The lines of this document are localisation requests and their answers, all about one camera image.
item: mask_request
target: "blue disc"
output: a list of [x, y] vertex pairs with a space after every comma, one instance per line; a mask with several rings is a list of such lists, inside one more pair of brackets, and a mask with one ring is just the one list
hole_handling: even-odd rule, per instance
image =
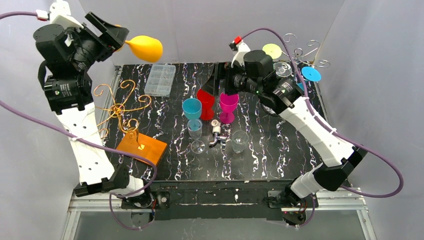
[[321, 80], [320, 72], [310, 66], [305, 66], [304, 68], [302, 68], [302, 75], [304, 76], [304, 78], [306, 78], [306, 80], [311, 82], [318, 82], [319, 80]]

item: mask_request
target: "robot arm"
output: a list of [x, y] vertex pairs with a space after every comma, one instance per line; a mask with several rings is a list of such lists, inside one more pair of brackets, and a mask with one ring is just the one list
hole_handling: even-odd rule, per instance
[[283, 199], [296, 204], [319, 190], [337, 190], [367, 152], [323, 128], [314, 116], [334, 129], [315, 110], [310, 113], [305, 102], [308, 99], [294, 82], [294, 77], [278, 76], [272, 58], [264, 51], [250, 51], [239, 37], [230, 47], [235, 52], [231, 64], [217, 63], [214, 74], [202, 89], [217, 95], [218, 90], [213, 89], [217, 85], [215, 82], [224, 79], [224, 91], [228, 95], [239, 92], [257, 95], [263, 106], [292, 124], [322, 158], [320, 165], [297, 177], [286, 187]]
[[[45, 61], [38, 80], [50, 108], [64, 129], [89, 142], [102, 145], [97, 128], [92, 80], [87, 74], [95, 62], [106, 60], [122, 47], [129, 33], [124, 27], [111, 25], [92, 12], [85, 18], [101, 31], [97, 36], [83, 23], [71, 17], [66, 1], [50, 7], [50, 24], [35, 31], [35, 45]], [[47, 67], [52, 75], [45, 79]], [[79, 170], [75, 194], [85, 196], [99, 192], [128, 194], [143, 187], [142, 179], [128, 175], [122, 164], [113, 166], [104, 150], [69, 139]], [[143, 194], [140, 191], [128, 197]]]

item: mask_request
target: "black marble table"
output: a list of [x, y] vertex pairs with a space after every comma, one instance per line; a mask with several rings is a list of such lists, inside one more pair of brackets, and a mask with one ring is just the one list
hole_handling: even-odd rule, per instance
[[[142, 134], [168, 144], [159, 165], [157, 180], [163, 181], [223, 181], [223, 180], [277, 180], [293, 179], [321, 163], [318, 153], [309, 145], [296, 129], [279, 117], [267, 115], [261, 108], [256, 96], [240, 93], [239, 104], [234, 111], [235, 120], [222, 126], [222, 133], [230, 135], [237, 130], [246, 131], [250, 143], [241, 154], [235, 154], [231, 142], [225, 151], [217, 144], [208, 148], [212, 140], [210, 121], [203, 121], [202, 138], [206, 150], [195, 154], [190, 150], [192, 139], [187, 130], [187, 119], [183, 116], [182, 103], [185, 99], [196, 97], [212, 74], [213, 63], [177, 63], [170, 97], [153, 97], [151, 106], [127, 114], [125, 119], [136, 118], [140, 122]], [[143, 89], [151, 69], [150, 64], [124, 65], [121, 81], [134, 80], [137, 83], [135, 95], [130, 96], [126, 109], [142, 106], [137, 98]], [[323, 115], [322, 106], [313, 84], [307, 82], [312, 105]], [[118, 88], [115, 99], [118, 103], [129, 93], [128, 88]], [[218, 97], [215, 119], [219, 119], [221, 108]], [[117, 118], [108, 123], [109, 135], [106, 146], [116, 148], [124, 137], [118, 131]], [[120, 162], [129, 166], [136, 178], [150, 179], [153, 171], [140, 161], [115, 154], [109, 155], [112, 163]]]

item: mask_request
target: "pink cup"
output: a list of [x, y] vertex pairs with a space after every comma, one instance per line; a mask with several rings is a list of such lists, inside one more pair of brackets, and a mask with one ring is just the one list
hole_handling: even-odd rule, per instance
[[219, 95], [219, 105], [221, 106], [222, 113], [219, 115], [219, 120], [223, 124], [230, 124], [234, 121], [233, 111], [236, 110], [239, 103], [239, 94], [227, 95], [221, 93]]

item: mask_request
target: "clear plastic box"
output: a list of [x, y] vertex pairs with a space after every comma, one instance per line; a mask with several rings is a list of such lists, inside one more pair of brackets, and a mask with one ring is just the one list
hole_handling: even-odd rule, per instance
[[144, 87], [144, 94], [152, 97], [169, 97], [175, 71], [174, 65], [153, 64]]

